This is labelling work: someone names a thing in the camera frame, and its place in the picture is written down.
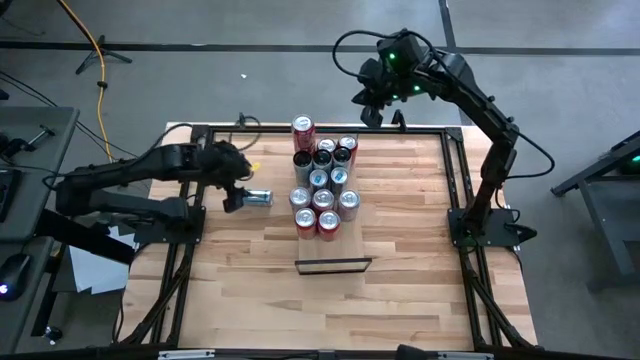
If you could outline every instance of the concrete floor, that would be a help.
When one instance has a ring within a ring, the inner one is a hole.
[[[226,45],[331,45],[343,32],[366,28],[419,31],[445,41],[438,0],[75,0],[69,4],[91,31],[113,42]],[[449,0],[453,35],[464,47],[638,48],[640,3],[634,0]],[[0,22],[4,39],[83,41],[53,1],[22,0],[7,12],[29,36]],[[351,44],[373,45],[355,38]],[[309,113],[320,122],[357,122],[349,100],[359,84],[335,69],[326,52],[124,53],[131,65],[108,64],[104,118],[109,138],[141,153],[167,121],[229,121],[239,111],[287,122]],[[341,54],[357,69],[370,54]],[[97,130],[99,67],[73,74],[84,51],[0,50],[0,69],[58,104],[77,107]],[[521,223],[539,231],[522,249],[524,277],[536,332],[548,349],[640,357],[640,291],[590,294],[585,282],[611,266],[578,193],[554,198],[548,189],[584,168],[611,145],[638,130],[640,58],[625,56],[467,55],[480,87],[513,115],[523,133],[545,147],[556,170],[539,179],[513,180],[508,202]],[[2,105],[38,105],[9,87]],[[459,125],[458,110],[426,97],[401,106],[411,123]],[[393,109],[385,114],[389,119]],[[546,160],[518,144],[513,174],[545,169]],[[84,135],[74,135],[63,170],[103,162]],[[52,322],[66,337],[57,348],[105,345],[117,294],[61,299]],[[25,339],[23,351],[47,349]]]

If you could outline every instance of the yellow cable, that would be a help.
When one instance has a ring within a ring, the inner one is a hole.
[[[85,35],[87,35],[87,37],[89,38],[89,41],[91,42],[91,44],[93,45],[93,47],[96,49],[96,53],[98,54],[98,58],[100,58],[100,69],[102,70],[102,75],[100,77],[100,81],[105,82],[106,77],[107,77],[107,67],[104,63],[104,57],[102,56],[102,51],[100,51],[100,47],[98,46],[98,44],[96,43],[95,39],[93,38],[93,36],[91,35],[91,33],[89,32],[89,30],[87,29],[86,26],[84,26],[84,24],[82,23],[82,21],[78,18],[78,16],[76,16],[76,14],[73,12],[73,10],[71,10],[71,8],[69,7],[69,5],[67,5],[67,3],[64,2],[64,0],[58,0],[58,2],[60,3],[60,5],[62,5],[65,10],[67,11],[67,13],[69,14],[69,16],[71,16],[74,20],[74,22],[76,24],[78,24]],[[113,156],[111,156],[111,148],[109,147],[109,139],[107,138],[107,132],[104,130],[104,124],[102,123],[102,100],[104,98],[104,87],[100,86],[100,95],[98,96],[98,108],[96,110],[96,112],[98,113],[98,123],[100,124],[100,131],[102,131],[102,138],[104,139],[105,142],[105,148],[107,150],[107,156],[109,157],[109,162],[111,162],[111,159],[113,159]]]

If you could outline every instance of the soda can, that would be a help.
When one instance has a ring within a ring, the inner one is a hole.
[[[331,192],[335,197],[340,196],[347,186],[349,172],[343,167],[335,168],[331,171]]]
[[[298,115],[291,122],[293,132],[293,147],[313,154],[316,150],[316,126],[307,115]]]
[[[324,170],[313,170],[309,175],[309,183],[311,184],[311,193],[326,189],[329,186],[329,175]]]
[[[340,138],[338,145],[351,150],[351,168],[353,168],[356,163],[356,153],[358,152],[358,139],[351,135],[346,135]]]
[[[313,210],[316,211],[316,214],[320,215],[323,211],[332,210],[333,209],[333,194],[331,191],[327,189],[318,190],[315,194],[313,194],[313,200],[311,203],[313,204]]]
[[[316,214],[313,210],[304,208],[296,212],[296,229],[302,239],[313,239],[316,236]]]
[[[333,151],[333,168],[337,167],[351,168],[351,150],[344,146],[338,146]]]
[[[247,206],[272,206],[273,192],[271,190],[247,190],[249,193],[242,198]]]
[[[333,241],[336,239],[340,229],[340,216],[335,211],[328,210],[320,214],[318,217],[318,235],[324,241]]]
[[[338,215],[342,221],[353,221],[358,215],[360,195],[353,190],[343,191],[338,198]]]
[[[318,150],[313,154],[313,170],[324,170],[330,173],[332,164],[333,157],[327,150]]]
[[[313,170],[313,156],[310,152],[302,150],[293,155],[293,168],[296,172],[298,186],[309,188],[309,175]]]
[[[318,150],[327,150],[328,152],[333,152],[336,149],[336,142],[331,139],[322,139],[318,141]]]
[[[308,208],[311,205],[311,194],[309,194],[309,190],[303,187],[291,190],[289,203],[291,204],[294,214],[302,208]]]

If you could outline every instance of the wooden table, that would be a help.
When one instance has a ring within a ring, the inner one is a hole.
[[[463,133],[477,186],[490,142],[476,127],[464,127]],[[188,142],[189,134],[188,128],[178,129],[165,143]],[[234,135],[236,145],[247,139]],[[245,154],[260,163],[246,187],[273,190],[275,205],[225,214],[223,192],[206,190],[207,221],[194,257],[181,347],[394,350],[403,343],[425,350],[472,349],[460,262],[448,234],[450,202],[437,136],[360,135],[358,221],[364,255],[374,258],[360,274],[297,274],[298,237],[287,200],[294,186],[291,136],[264,135]],[[178,189],[177,183],[154,181],[151,197],[176,196]],[[151,245],[133,264],[121,337],[156,300],[166,249]],[[535,343],[516,258],[503,249],[486,252],[496,302]],[[479,311],[488,341],[486,312],[483,306]],[[172,307],[168,312],[165,325]]]

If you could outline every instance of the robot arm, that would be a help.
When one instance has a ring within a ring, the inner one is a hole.
[[[385,105],[426,93],[432,99],[456,104],[491,139],[493,144],[481,168],[480,190],[461,219],[470,235],[480,236],[491,198],[502,187],[515,160],[518,127],[493,104],[493,97],[478,88],[460,54],[435,50],[437,53],[429,51],[425,56],[416,35],[402,30],[378,42],[380,59],[369,59],[360,68],[358,81],[365,88],[352,102],[364,105],[361,120],[367,126],[379,127],[379,111]]]
[[[106,165],[89,165],[65,174],[55,186],[56,210],[66,216],[93,211],[122,212],[159,220],[184,220],[188,205],[182,198],[163,201],[113,194],[103,188],[133,181],[194,181],[227,192],[226,212],[242,207],[244,188],[235,181],[251,175],[251,164],[230,143],[220,141],[202,149],[197,144],[171,144],[154,148],[141,157]]]

